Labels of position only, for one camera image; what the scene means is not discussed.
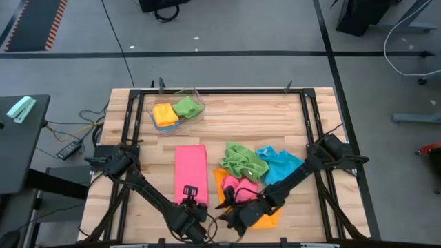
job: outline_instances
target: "yellow wire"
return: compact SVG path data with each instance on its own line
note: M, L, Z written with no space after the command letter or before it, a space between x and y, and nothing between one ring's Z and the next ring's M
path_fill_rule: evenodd
M93 123L93 124L91 124L91 125L88 125L87 127L83 127L83 128L81 128L80 130L76 131L76 132L73 133L71 136L69 136L69 137L67 137L67 138L65 138L65 139L60 139L60 138L57 136L57 134L55 134L55 131L54 131L52 128L50 128L49 126L46 126L46 128L47 128L50 132L52 132L52 134L54 135L55 139L57 139L59 142L66 142L66 141L70 140L71 138L73 138L73 136L75 136L76 134L78 134L78 133L80 133L80 132L82 132L82 131L84 131L84 130L86 130L86 129L88 129L88 128L94 127L94 126L96 126L96 125L100 125L100 124L102 124L102 123L103 123L103 122L101 121L101 122L99 122L99 123Z

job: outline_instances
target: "orange and black striped mat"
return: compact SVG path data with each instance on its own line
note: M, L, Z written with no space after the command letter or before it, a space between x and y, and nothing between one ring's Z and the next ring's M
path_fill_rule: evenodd
M67 0L27 0L5 45L6 52L51 50Z

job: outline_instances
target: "gray floor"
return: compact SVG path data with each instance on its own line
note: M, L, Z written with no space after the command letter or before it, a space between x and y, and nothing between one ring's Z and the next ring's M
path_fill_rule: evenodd
M0 2L0 30L6 26L18 0ZM324 51L314 5L310 0L193 0L182 6L171 23L158 23L143 14L131 0L105 0L112 23L126 52L298 50ZM340 12L332 0L320 0L334 51L381 51L386 32L371 28L362 38L335 31ZM382 23L396 22L413 1L393 7ZM433 1L418 21L441 27ZM441 30L430 34L395 34L393 51L440 50ZM71 0L63 17L54 48L56 52L118 52L119 47L99 0ZM405 72L438 69L434 58L394 57ZM396 125L394 112L440 111L441 81L422 87L415 78L397 74L384 58L336 58L361 152L383 240L441 244L441 197L433 190L441 180L425 160L413 155L419 147L439 141L441 129L434 125ZM128 59L137 87L152 79L165 79L168 87L333 87L326 57L253 56ZM130 87L122 59L0 59L0 95L49 94L47 119L78 121L84 108L100 110L115 87ZM54 125L65 132L76 127ZM38 147L54 154L63 144L43 131ZM32 167L84 165L86 151L66 162L36 152ZM78 223L43 226L42 245L73 242Z

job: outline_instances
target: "clear bowl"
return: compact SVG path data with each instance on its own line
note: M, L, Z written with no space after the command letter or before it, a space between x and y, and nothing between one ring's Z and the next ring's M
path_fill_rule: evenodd
M201 112L196 117L194 117L190 120L187 118L184 118L183 116L179 117L179 125L171 128L171 129L162 130L160 127L158 127L158 125L156 124L156 121L154 120L153 107L156 104L161 104L161 103L170 103L171 105L174 105L174 104L177 104L180 100L184 99L187 96L191 97L197 105L202 107ZM150 115L150 118L152 118L152 122L154 124L154 127L156 128L156 130L158 130L160 133L162 133L163 135L166 135L166 136L173 135L173 134L175 134L181 130L184 130L185 128L203 120L204 110L205 110L205 103L202 100L202 98L199 95L196 88L183 88L182 90L180 90L176 93L173 93L173 94L157 94L157 95L154 95L154 99L147 102L147 112Z

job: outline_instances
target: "wooden table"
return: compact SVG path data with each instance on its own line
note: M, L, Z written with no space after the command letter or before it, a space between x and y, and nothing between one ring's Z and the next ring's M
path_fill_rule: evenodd
M339 125L340 113L332 88L316 88L318 109L323 129L333 129ZM121 140L129 89L114 89L110 97L107 117L101 137L102 145L117 145ZM158 95L147 95L146 105ZM206 94L202 95L206 104L203 121L173 135L158 134L147 113L142 115L139 138L143 139L140 152L141 170L153 186L169 200L174 197L174 150L177 145L204 144L207 150L209 213L217 216L221 210L214 210L218 205L218 196L214 182L213 169L219 167L219 161L225 155L226 142L236 141L256 150L272 145L279 152L282 149L299 158L306 157L305 145L307 133L303 119L300 97L298 94ZM313 133L316 128L312 115L312 106L308 102ZM133 132L134 121L130 132ZM344 130L339 127L334 134L345 139ZM353 224L364 235L369 235L365 211L362 205L355 177L342 171L334 171L334 180L338 200L343 211ZM112 182L100 178L89 191L85 206L81 229L90 233L107 211ZM334 236L337 231L334 215L328 206L329 217ZM116 237L119 211L112 225L112 237ZM237 233L226 228L226 222L219 221L216 242L234 242ZM132 192L127 209L124 243L157 243L164 237L166 242L177 242L169 234L162 215L138 194ZM280 242L286 237L288 242L323 242L325 235L315 179L307 180L291 190L290 196L283 207L277 228L251 230L245 234L241 242Z

